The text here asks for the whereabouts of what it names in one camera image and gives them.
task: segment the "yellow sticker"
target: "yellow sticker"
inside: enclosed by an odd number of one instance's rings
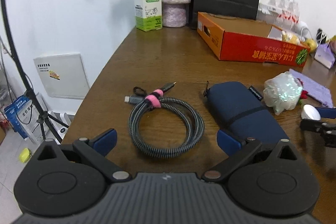
[[[50,72],[49,72],[49,76],[50,76],[51,78],[54,78],[54,79],[59,80],[59,75],[58,75],[56,72],[53,72],[53,71],[51,71],[51,70],[50,70]]]

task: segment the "tripod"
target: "tripod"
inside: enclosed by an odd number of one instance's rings
[[[32,87],[30,86],[30,84],[28,82],[26,73],[24,72],[24,70],[21,66],[19,57],[18,57],[16,49],[15,49],[15,45],[14,45],[12,34],[11,34],[11,29],[9,27],[5,0],[1,0],[1,10],[2,10],[3,22],[4,22],[4,25],[5,25],[6,35],[7,35],[10,51],[11,51],[11,57],[12,57],[13,61],[15,62],[16,68],[17,68],[17,70],[20,74],[22,82],[23,82],[24,86],[26,87],[25,96],[28,97],[31,100],[31,102],[34,104],[37,111],[39,112],[39,118],[38,118],[37,122],[40,124],[43,140],[46,139],[45,138],[44,127],[43,127],[43,123],[45,122],[45,124],[50,129],[50,131],[55,136],[55,138],[59,141],[59,143],[61,143],[62,138],[60,137],[60,135],[58,134],[54,125],[52,124],[52,122],[49,119],[54,120],[55,122],[59,123],[60,125],[66,127],[66,128],[68,128],[69,126],[67,124],[63,123],[62,121],[59,121],[55,117],[51,116],[50,114],[48,114],[48,112],[43,110],[40,103],[38,102],[38,100],[36,98],[36,95],[35,95]]]

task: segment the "cable connector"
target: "cable connector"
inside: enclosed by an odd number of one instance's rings
[[[141,96],[125,96],[125,103],[136,105],[144,100],[144,97]]]
[[[162,90],[163,92],[167,92],[168,90],[172,89],[175,84],[176,82],[165,84],[162,88],[160,88],[160,90]]]

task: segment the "silver screw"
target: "silver screw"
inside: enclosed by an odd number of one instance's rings
[[[207,179],[219,179],[221,177],[221,173],[219,173],[218,171],[216,170],[209,170],[207,172],[204,173],[204,176],[207,178]]]
[[[129,173],[126,171],[117,171],[112,174],[112,177],[117,180],[124,180],[129,177]]]

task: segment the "black elastic band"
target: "black elastic band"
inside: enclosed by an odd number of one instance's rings
[[[259,106],[259,107],[256,107],[256,108],[253,108],[253,109],[250,109],[250,110],[246,110],[242,113],[239,113],[238,115],[232,117],[230,120],[228,120],[226,122],[226,125],[229,126],[231,124],[233,124],[235,121],[245,117],[245,116],[248,116],[248,115],[251,115],[252,113],[255,113],[255,112],[258,112],[258,111],[261,111],[261,110],[264,110],[266,109],[264,106]]]

